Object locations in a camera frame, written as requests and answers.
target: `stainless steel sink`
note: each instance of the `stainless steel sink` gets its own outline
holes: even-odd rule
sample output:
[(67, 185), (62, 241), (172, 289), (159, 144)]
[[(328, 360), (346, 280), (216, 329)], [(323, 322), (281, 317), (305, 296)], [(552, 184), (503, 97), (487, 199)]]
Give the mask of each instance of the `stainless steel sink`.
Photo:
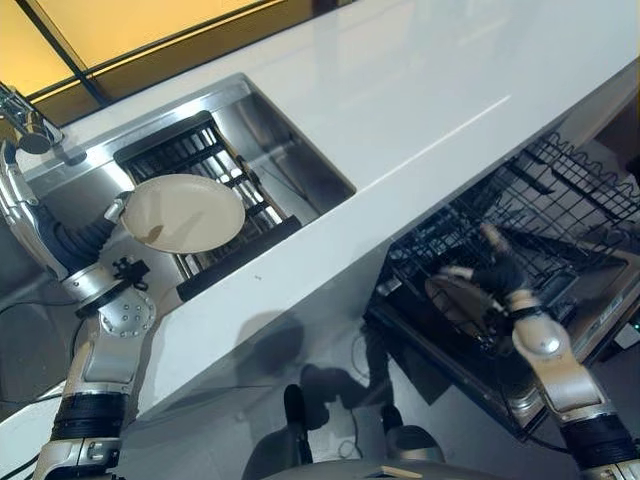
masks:
[[(114, 196), (132, 190), (140, 180), (133, 174), (130, 162), (127, 163), (132, 158), (130, 150), (135, 146), (144, 147), (145, 143), (156, 145), (163, 142), (165, 133), (169, 137), (176, 125), (188, 124), (203, 115), (212, 118), (212, 125), (219, 129), (219, 134), (228, 143), (228, 150), (242, 158), (248, 177), (253, 183), (260, 184), (263, 195), (258, 197), (268, 197), (277, 213), (274, 224), (292, 223), (288, 220), (295, 219), (296, 228), (303, 227), (353, 195), (354, 188), (330, 162), (240, 74), (206, 91), (194, 93), (186, 100), (167, 105), (160, 113), (105, 134), (105, 138), (96, 144), (84, 146), (87, 157), (78, 165), (60, 163), (41, 167), (29, 172), (27, 178), (36, 194), (62, 222), (69, 226), (82, 226), (102, 214)], [(197, 169), (187, 172), (199, 173)], [(215, 178), (223, 183), (229, 180), (220, 176)], [(199, 270), (208, 270), (210, 265), (198, 262), (198, 259), (180, 258), (147, 248), (119, 227), (103, 249), (101, 262), (110, 265), (122, 257), (143, 260), (151, 270), (145, 277), (148, 292), (160, 303), (160, 310), (166, 312), (184, 301), (185, 296), (186, 299), (191, 298), (281, 239), (272, 237), (263, 244), (250, 242), (250, 247), (239, 248), (248, 253), (233, 252), (235, 257), (227, 261), (221, 272), (207, 276), (207, 271)], [(0, 228), (0, 243), (4, 252), (11, 252), (11, 261), (16, 264), (11, 271), (19, 272), (17, 276), (2, 274), (0, 292), (3, 305), (45, 295), (50, 301), (68, 300), (55, 282), (49, 282), (22, 251), (4, 225)], [(185, 281), (191, 282), (193, 288), (178, 298), (176, 287), (184, 286)], [(0, 376), (0, 395), (5, 398), (33, 397), (64, 378), (68, 358), (64, 350), (68, 349), (69, 338), (76, 325), (73, 307), (36, 309), (38, 315), (34, 313), (33, 319), (22, 318), (25, 313), (20, 308), (16, 307), (12, 313), (9, 311), (0, 318), (0, 340), (14, 345), (9, 350), (5, 349), (6, 345), (0, 345), (0, 375), (19, 380), (23, 363), (35, 362), (30, 360), (33, 347), (39, 345), (38, 342), (46, 343), (46, 339), (53, 342), (51, 332), (54, 330), (57, 341), (54, 342), (55, 348), (38, 347), (42, 352), (41, 364), (46, 366), (41, 368), (46, 370), (42, 381), (23, 378), (7, 382)]]

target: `robotic hand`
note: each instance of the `robotic hand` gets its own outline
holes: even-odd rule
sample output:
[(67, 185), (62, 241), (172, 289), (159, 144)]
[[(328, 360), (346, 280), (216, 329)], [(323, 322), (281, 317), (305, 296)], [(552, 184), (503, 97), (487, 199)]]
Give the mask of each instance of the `robotic hand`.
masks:
[(536, 374), (583, 478), (640, 478), (631, 437), (598, 383), (577, 362), (566, 330), (542, 309), (508, 242), (495, 227), (481, 228), (495, 252), (494, 265), (478, 271), (450, 266), (441, 273), (475, 283), (508, 309), (513, 344)]
[(126, 195), (91, 224), (71, 230), (42, 205), (24, 180), (16, 149), (0, 144), (0, 210), (31, 256), (94, 317), (97, 333), (77, 352), (69, 370), (50, 441), (33, 478), (112, 478), (120, 430), (140, 359), (155, 320), (153, 301), (126, 279), (115, 279), (98, 257), (124, 210)]

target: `floor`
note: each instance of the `floor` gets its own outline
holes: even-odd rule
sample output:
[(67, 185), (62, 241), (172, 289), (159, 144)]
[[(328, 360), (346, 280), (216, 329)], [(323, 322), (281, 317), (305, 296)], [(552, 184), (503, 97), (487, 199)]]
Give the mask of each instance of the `floor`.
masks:
[[(379, 409), (393, 399), (405, 423), (430, 432), (450, 464), (523, 480), (578, 478), (570, 457), (519, 443), (419, 357), (412, 378), (395, 361), (387, 363), (380, 339), (363, 334), (362, 322), (347, 317), (326, 318), (321, 327), (314, 323), (319, 330), (310, 344), (305, 335), (311, 326), (296, 316), (278, 319), (269, 332), (250, 339), (246, 351), (223, 360), (187, 400), (131, 425), (117, 473), (139, 480), (241, 478), (258, 441), (284, 426), (282, 394), (287, 384), (298, 383), (308, 402), (316, 462), (360, 453), (381, 457)], [(632, 434), (640, 436), (634, 410), (640, 385), (632, 381), (640, 378), (640, 347), (594, 371)], [(414, 383), (422, 385), (420, 393)], [(537, 434), (561, 443), (550, 421)]]

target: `dishwasher door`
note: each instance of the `dishwasher door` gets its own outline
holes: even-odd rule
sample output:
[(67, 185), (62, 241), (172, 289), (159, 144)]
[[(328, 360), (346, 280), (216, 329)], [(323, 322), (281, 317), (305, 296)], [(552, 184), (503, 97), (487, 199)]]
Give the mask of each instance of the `dishwasher door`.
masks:
[(492, 299), (434, 277), (445, 265), (483, 268), (498, 227), (549, 313), (588, 364), (635, 314), (638, 189), (556, 133), (501, 164), (392, 243), (365, 318), (413, 343), (518, 436), (544, 416), (533, 372)]

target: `black wire rack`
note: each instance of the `black wire rack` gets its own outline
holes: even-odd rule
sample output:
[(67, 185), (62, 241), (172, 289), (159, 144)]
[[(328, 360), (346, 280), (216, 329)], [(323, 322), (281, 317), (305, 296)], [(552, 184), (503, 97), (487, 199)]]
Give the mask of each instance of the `black wire rack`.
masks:
[[(546, 135), (395, 241), (382, 284), (400, 281), (446, 314), (452, 301), (444, 291), (427, 295), (425, 279), (446, 265), (490, 266), (492, 249), (478, 228), (490, 223), (550, 301), (561, 284), (607, 262), (622, 233), (632, 235), (639, 196), (635, 184), (620, 181), (557, 133)], [(478, 330), (475, 336), (490, 335)]]
[(187, 278), (220, 262), (286, 218), (209, 112), (163, 129), (114, 157), (136, 184), (161, 175), (187, 173), (212, 178), (231, 188), (242, 200), (245, 223), (235, 238), (207, 252), (176, 255)]

